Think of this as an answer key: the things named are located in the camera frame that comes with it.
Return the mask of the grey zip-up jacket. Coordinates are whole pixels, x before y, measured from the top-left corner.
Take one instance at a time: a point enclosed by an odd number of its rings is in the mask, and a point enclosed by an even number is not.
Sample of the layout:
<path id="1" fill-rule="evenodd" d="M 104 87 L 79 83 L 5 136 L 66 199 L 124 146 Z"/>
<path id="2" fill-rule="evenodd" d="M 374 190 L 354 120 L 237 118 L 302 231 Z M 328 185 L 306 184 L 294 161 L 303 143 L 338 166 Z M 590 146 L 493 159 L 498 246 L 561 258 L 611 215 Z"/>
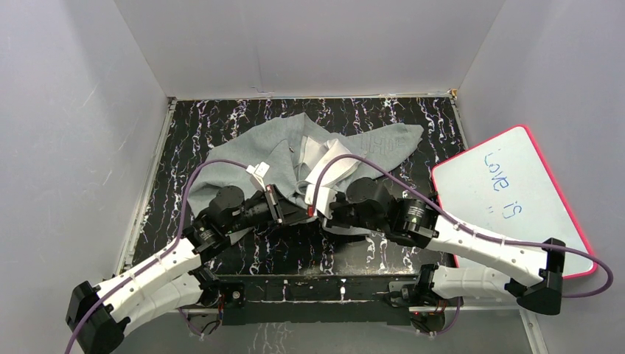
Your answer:
<path id="1" fill-rule="evenodd" d="M 420 125 L 393 123 L 344 136 L 330 133 L 306 114 L 273 118 L 211 149 L 210 164 L 194 180 L 187 202 L 198 218 L 222 187 L 234 185 L 251 197 L 257 189 L 247 168 L 264 163 L 268 170 L 263 181 L 307 208 L 317 181 L 321 190 L 343 192 L 359 178 L 379 178 L 416 151 L 423 132 Z"/>

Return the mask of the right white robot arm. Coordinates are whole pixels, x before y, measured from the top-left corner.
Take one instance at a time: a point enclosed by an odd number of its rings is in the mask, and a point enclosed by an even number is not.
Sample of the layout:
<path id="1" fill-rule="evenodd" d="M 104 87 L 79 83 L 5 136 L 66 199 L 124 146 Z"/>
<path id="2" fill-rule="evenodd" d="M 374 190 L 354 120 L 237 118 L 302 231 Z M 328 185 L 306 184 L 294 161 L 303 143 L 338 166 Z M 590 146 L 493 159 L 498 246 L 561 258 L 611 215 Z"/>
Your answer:
<path id="1" fill-rule="evenodd" d="M 501 235 L 483 239 L 465 222 L 451 222 L 418 198 L 395 198 L 371 178 L 352 182 L 328 197 L 323 208 L 329 227 L 381 232 L 401 246 L 454 254 L 472 261 L 465 268 L 424 265 L 415 285 L 400 290 L 404 302 L 434 305 L 457 297 L 514 300 L 520 307 L 555 316 L 562 305 L 565 254 L 560 240 L 538 249 L 516 246 Z"/>

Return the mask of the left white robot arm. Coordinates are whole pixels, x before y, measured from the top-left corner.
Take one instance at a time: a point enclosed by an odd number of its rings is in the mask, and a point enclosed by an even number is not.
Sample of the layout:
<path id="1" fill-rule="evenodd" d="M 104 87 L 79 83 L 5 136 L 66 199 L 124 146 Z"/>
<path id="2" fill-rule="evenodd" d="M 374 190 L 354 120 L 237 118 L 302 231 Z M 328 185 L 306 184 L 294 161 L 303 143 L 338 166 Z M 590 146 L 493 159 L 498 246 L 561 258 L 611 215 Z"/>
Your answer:
<path id="1" fill-rule="evenodd" d="M 268 185 L 249 199 L 235 186 L 221 188 L 182 235 L 137 266 L 71 294 L 66 323 L 84 353 L 112 353 L 144 323 L 176 308 L 199 304 L 240 307 L 240 282 L 222 282 L 206 263 L 251 229 L 289 226 L 313 216 Z"/>

